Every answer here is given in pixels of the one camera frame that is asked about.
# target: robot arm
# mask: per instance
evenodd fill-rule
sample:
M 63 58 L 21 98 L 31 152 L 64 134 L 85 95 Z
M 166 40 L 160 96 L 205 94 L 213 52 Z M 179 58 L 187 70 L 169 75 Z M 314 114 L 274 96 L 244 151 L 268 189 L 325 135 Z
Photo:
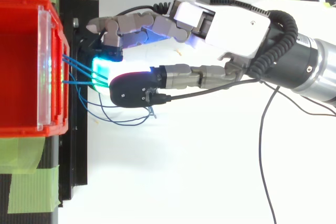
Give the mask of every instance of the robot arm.
M 270 14 L 234 0 L 174 1 L 169 16 L 145 12 L 94 19 L 88 29 L 106 29 L 102 52 L 113 61 L 122 60 L 123 48 L 171 37 L 196 49 L 204 43 L 220 48 L 231 59 L 225 67 L 160 66 L 118 76 L 110 93 L 122 107 L 170 101 L 157 89 L 212 89 L 237 82 L 244 74 L 336 105 L 336 46 L 297 34 L 294 21 L 280 26 L 280 14 Z

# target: coiled black cable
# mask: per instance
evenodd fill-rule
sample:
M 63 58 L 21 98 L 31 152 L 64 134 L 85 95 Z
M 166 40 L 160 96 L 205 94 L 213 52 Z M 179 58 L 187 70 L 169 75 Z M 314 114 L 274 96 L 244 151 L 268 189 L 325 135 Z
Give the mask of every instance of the coiled black cable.
M 294 18 L 288 13 L 280 10 L 271 10 L 269 19 L 283 27 L 283 37 L 266 53 L 258 57 L 249 67 L 247 74 L 251 78 L 261 79 L 267 69 L 278 59 L 287 53 L 296 43 L 298 38 L 298 27 Z
M 158 3 L 158 4 L 153 5 L 153 11 L 158 14 L 163 15 L 163 14 L 168 13 L 169 7 L 170 7 L 170 2 L 169 3 L 167 2 Z

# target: white background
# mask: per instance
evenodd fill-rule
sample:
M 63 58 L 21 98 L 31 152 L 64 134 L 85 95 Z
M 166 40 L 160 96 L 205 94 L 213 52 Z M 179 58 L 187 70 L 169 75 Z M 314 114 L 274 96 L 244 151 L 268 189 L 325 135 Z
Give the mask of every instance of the white background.
M 171 0 L 99 1 L 100 16 L 113 16 L 129 7 Z M 336 44 L 331 8 L 249 1 L 286 10 L 301 33 Z M 198 52 L 173 40 L 127 49 L 124 55 L 153 66 L 222 64 L 215 60 L 215 51 Z M 280 90 L 310 112 L 328 113 Z M 89 91 L 89 100 L 97 102 L 97 93 Z M 264 85 L 247 84 L 174 101 L 155 106 L 158 118 L 137 127 L 89 116 L 88 185 L 75 188 L 73 199 L 64 202 L 59 223 L 272 223 L 258 164 L 259 123 L 271 93 Z M 109 111 L 118 119 L 142 113 Z M 336 223 L 335 122 L 308 116 L 276 95 L 265 119 L 262 158 L 279 224 Z

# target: screw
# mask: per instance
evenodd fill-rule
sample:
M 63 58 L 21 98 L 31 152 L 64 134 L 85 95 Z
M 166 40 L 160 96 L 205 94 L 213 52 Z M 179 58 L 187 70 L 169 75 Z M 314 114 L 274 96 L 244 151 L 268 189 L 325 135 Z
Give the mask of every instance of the screw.
M 78 18 L 74 18 L 73 21 L 72 21 L 72 26 L 74 28 L 78 28 L 79 27 L 79 21 L 78 21 Z

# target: red plastic bin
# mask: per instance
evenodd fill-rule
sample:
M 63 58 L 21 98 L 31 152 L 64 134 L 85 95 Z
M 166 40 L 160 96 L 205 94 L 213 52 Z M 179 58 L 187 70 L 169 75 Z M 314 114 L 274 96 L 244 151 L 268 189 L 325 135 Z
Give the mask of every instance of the red plastic bin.
M 68 130 L 69 55 L 50 0 L 0 0 L 0 137 Z

